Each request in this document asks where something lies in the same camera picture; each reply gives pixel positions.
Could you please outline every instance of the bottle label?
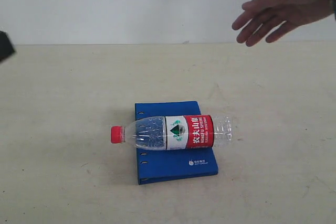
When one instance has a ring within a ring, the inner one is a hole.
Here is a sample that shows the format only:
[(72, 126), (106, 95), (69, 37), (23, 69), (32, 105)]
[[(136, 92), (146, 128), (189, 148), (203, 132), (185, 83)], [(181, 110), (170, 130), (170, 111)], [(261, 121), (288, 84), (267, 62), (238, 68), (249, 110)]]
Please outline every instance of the bottle label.
[(209, 115), (166, 116), (167, 150), (212, 147), (214, 126)]

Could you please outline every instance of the white wall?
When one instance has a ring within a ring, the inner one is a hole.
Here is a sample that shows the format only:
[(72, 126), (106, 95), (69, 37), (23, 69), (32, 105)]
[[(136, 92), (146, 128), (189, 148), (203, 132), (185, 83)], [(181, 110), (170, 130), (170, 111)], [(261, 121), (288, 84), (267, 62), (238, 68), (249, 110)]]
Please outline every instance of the white wall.
[[(16, 44), (227, 42), (244, 1), (0, 0), (0, 29)], [(285, 37), (335, 39), (332, 17)]]

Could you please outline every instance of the red bottle cap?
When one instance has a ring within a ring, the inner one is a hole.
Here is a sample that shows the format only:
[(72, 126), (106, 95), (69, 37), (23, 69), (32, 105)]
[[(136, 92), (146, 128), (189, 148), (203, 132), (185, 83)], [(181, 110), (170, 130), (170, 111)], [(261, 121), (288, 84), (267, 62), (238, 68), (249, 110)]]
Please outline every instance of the red bottle cap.
[(120, 144), (122, 142), (122, 126), (114, 126), (111, 128), (111, 143)]

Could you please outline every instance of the finger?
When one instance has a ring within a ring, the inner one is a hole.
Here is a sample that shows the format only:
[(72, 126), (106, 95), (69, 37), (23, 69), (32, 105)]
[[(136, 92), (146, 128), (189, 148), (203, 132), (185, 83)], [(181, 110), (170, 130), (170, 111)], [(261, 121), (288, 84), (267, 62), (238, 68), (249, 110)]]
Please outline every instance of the finger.
[(283, 4), (284, 0), (252, 0), (242, 5), (243, 10), (249, 10), (251, 12), (261, 12), (266, 8), (275, 7)]
[(256, 43), (260, 42), (262, 38), (264, 38), (273, 28), (279, 26), (282, 22), (284, 22), (284, 20), (278, 16), (271, 18), (247, 39), (246, 45), (248, 47), (254, 46)]
[(239, 30), (247, 24), (253, 17), (255, 13), (245, 11), (232, 23), (233, 30)]
[(272, 10), (266, 10), (260, 15), (253, 18), (247, 26), (245, 26), (239, 35), (237, 36), (238, 43), (244, 43), (258, 28), (265, 23), (266, 21), (270, 20), (274, 12)]
[(290, 31), (293, 31), (297, 27), (298, 27), (297, 25), (294, 25), (290, 22), (285, 22), (278, 29), (276, 29), (273, 33), (267, 36), (266, 42), (273, 43), (277, 41), (278, 39), (280, 39), (285, 34), (289, 33)]

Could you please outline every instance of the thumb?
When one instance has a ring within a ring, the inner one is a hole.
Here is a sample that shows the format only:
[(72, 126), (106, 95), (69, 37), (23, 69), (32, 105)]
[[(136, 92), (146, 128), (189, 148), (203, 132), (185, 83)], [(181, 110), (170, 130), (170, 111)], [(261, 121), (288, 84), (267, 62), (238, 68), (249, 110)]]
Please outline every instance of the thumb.
[(283, 4), (285, 0), (252, 0), (243, 3), (243, 10), (249, 10), (252, 12), (261, 12), (267, 8), (275, 7)]

